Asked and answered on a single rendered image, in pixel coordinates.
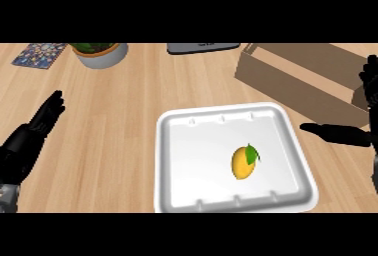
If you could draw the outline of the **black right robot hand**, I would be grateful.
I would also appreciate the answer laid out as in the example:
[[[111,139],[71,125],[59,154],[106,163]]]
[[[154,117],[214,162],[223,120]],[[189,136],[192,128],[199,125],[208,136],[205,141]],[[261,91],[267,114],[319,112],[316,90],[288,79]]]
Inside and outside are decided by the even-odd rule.
[[[369,55],[359,73],[369,112],[369,131],[344,125],[303,123],[300,129],[316,134],[326,142],[359,147],[374,147],[372,183],[378,193],[378,56]]]

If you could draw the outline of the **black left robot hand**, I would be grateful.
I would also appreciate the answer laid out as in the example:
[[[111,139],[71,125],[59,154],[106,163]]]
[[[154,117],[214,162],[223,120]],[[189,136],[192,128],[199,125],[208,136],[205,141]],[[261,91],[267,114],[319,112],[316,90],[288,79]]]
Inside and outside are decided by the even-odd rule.
[[[24,123],[0,146],[0,183],[19,185],[28,177],[44,140],[65,111],[62,91],[56,90],[28,123]]]

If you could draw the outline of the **brown cardboard box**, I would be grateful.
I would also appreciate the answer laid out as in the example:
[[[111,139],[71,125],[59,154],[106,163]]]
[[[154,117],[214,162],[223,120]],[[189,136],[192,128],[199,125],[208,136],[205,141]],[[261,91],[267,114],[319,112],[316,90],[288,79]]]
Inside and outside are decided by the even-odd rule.
[[[366,58],[331,43],[249,43],[235,78],[316,123],[363,127]]]

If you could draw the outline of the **yellow lemon with green leaf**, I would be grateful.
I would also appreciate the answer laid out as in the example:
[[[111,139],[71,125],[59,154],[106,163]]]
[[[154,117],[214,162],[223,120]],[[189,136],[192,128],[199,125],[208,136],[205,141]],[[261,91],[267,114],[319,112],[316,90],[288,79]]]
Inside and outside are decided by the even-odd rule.
[[[232,155],[232,174],[238,180],[247,179],[254,172],[257,162],[261,160],[254,146],[239,147]]]

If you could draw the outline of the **white plastic tray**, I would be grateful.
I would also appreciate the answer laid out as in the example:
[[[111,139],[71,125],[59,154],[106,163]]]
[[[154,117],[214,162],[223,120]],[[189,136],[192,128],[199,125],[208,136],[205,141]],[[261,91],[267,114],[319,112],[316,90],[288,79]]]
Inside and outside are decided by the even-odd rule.
[[[247,179],[232,155],[255,147]],[[156,121],[154,208],[161,213],[306,212],[319,191],[283,108],[270,102],[167,111]]]

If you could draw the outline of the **colourful patterned mat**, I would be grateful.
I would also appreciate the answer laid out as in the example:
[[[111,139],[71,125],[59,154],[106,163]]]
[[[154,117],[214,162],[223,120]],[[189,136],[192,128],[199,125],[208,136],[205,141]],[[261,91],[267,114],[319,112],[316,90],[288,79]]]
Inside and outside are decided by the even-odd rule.
[[[49,69],[66,43],[29,43],[12,61],[15,66]]]

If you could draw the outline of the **potted plant in white pot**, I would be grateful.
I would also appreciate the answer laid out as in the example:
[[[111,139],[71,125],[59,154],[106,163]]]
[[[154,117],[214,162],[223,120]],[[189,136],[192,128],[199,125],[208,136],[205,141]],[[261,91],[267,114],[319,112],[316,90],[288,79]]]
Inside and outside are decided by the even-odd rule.
[[[106,69],[123,61],[128,52],[128,45],[115,43],[106,50],[96,53],[81,53],[77,49],[72,51],[87,68]]]

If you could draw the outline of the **dark grey flat device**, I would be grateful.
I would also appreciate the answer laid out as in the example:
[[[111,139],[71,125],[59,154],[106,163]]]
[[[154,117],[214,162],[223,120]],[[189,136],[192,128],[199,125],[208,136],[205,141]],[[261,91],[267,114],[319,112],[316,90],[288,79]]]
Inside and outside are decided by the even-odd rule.
[[[167,52],[171,55],[180,55],[229,50],[239,46],[239,43],[168,43]]]

